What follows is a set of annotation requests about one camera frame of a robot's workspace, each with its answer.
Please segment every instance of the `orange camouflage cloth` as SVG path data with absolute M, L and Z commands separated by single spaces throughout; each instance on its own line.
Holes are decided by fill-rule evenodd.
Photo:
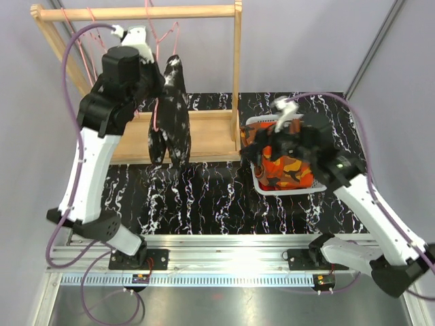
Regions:
M 268 128 L 275 122 L 256 122 L 240 129 L 242 146 L 251 144 L 258 129 Z M 300 130 L 300 120 L 292 120 L 289 126 L 290 132 Z M 308 188 L 313 184 L 313 174 L 307 163 L 289 156 L 281 156 L 278 160 L 270 161 L 272 148 L 267 146 L 263 149 L 262 165 L 255 167 L 256 178 L 263 185 L 264 190 L 289 190 Z

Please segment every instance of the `wooden bar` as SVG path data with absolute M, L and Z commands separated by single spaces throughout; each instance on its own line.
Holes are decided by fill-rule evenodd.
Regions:
M 232 76 L 232 119 L 231 119 L 231 139 L 237 142 L 239 133 L 238 125 L 238 106 L 239 106 L 239 83 L 240 83 L 240 43 L 242 31 L 242 1 L 236 0 L 234 3 L 234 65 Z
M 230 137 L 230 110 L 189 111 L 192 137 L 191 162 L 238 161 L 240 155 Z M 149 164 L 148 128 L 151 113 L 140 113 L 126 126 L 111 164 Z M 170 162 L 168 155 L 164 162 Z
M 169 18 L 219 18 L 234 17 L 233 5 L 191 5 L 173 7 L 149 7 L 148 15 L 145 7 L 130 8 L 92 8 L 95 20 L 134 20 L 169 19 Z M 68 19 L 72 22 L 92 21 L 87 9 L 65 9 Z M 44 22 L 64 22 L 62 10 L 41 10 L 40 19 Z
M 43 35 L 46 37 L 48 44 L 50 44 L 51 48 L 53 49 L 57 59 L 62 61 L 63 52 L 65 51 L 66 47 L 65 42 L 52 22 L 44 22 L 40 19 L 40 13 L 44 10 L 45 9 L 42 5 L 32 5 L 30 12 L 36 22 L 36 25 L 39 27 Z M 67 74 L 82 96 L 85 96 L 90 92 L 90 85 L 88 81 L 83 76 L 79 65 L 71 56 L 69 56 L 67 62 Z
M 236 116 L 236 126 L 235 126 L 235 132 L 236 132 L 236 151 L 237 153 L 240 151 L 241 149 L 241 140 L 240 140 L 240 121 L 239 121 L 239 114 L 237 114 Z

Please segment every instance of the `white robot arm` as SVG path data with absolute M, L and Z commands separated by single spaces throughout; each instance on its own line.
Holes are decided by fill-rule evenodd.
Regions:
M 63 226 L 84 238 L 107 243 L 125 254 L 130 267 L 138 268 L 145 260 L 146 242 L 124 227 L 115 212 L 101 210 L 101 195 L 126 124 L 145 97 L 158 96 L 164 80 L 145 42 L 144 26 L 128 31 L 115 26 L 112 33 L 122 40 L 121 46 L 110 48 L 103 56 L 103 73 L 80 102 L 77 115 L 84 144 L 81 177 L 73 189 L 80 157 L 77 146 L 67 191 L 59 206 L 48 211 L 47 219 L 58 223 L 68 211 Z M 73 206 L 69 207 L 73 192 Z
M 272 161 L 290 155 L 308 162 L 314 177 L 346 203 L 380 247 L 363 247 L 332 234 L 322 234 L 309 245 L 310 258 L 319 265 L 340 264 L 372 276 L 384 292 L 399 297 L 429 269 L 416 249 L 434 263 L 435 245 L 426 244 L 412 232 L 375 190 L 377 200 L 406 232 L 411 245 L 404 239 L 372 199 L 362 163 L 334 147 L 332 129 L 326 117 L 316 113 L 305 114 L 300 121 L 300 132 L 292 134 L 288 120 L 292 119 L 297 105 L 288 102 L 286 108 L 282 98 L 274 104 L 281 112 L 277 122 L 278 132 L 272 126 L 269 128 L 274 130 L 258 130 L 255 141 L 242 149 L 242 157 L 257 162 L 263 148 L 271 146 Z

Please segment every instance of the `gray floor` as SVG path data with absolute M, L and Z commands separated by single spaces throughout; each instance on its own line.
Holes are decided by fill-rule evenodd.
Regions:
M 351 280 L 350 275 L 337 277 L 337 287 Z M 92 306 L 113 290 L 113 287 L 85 288 L 87 305 Z M 291 289 L 150 287 L 141 292 L 146 305 L 145 317 L 131 325 L 411 325 L 403 300 L 386 296 L 368 277 L 362 277 L 346 293 L 317 296 L 289 291 Z M 133 297 L 120 293 L 92 309 L 92 313 L 106 323 L 116 324 L 127 320 L 135 307 Z M 61 287 L 50 325 L 98 325 L 82 311 L 79 287 Z

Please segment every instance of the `metal table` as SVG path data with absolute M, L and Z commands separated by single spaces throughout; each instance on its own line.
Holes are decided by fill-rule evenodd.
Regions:
M 337 236 L 360 245 L 377 245 L 369 234 Z M 171 251 L 168 270 L 153 272 L 154 281 L 140 293 L 146 314 L 142 320 L 139 314 L 131 325 L 431 325 L 422 302 L 409 295 L 391 298 L 367 276 L 345 293 L 316 295 L 309 288 L 313 275 L 326 271 L 291 271 L 281 257 L 286 249 L 306 248 L 315 237 L 148 236 L 150 248 Z M 87 240 L 74 236 L 69 245 L 55 248 L 55 262 L 71 260 L 87 244 Z M 68 269 L 47 269 L 36 325 L 97 325 L 83 313 L 77 280 L 105 251 L 104 246 L 95 246 Z M 133 272 L 138 273 L 108 270 L 108 263 L 108 257 L 97 263 L 86 283 L 89 307 L 127 283 Z M 354 271 L 337 271 L 336 288 L 354 277 Z M 120 323 L 135 307 L 135 298 L 119 293 L 93 308 L 92 313 L 106 323 Z

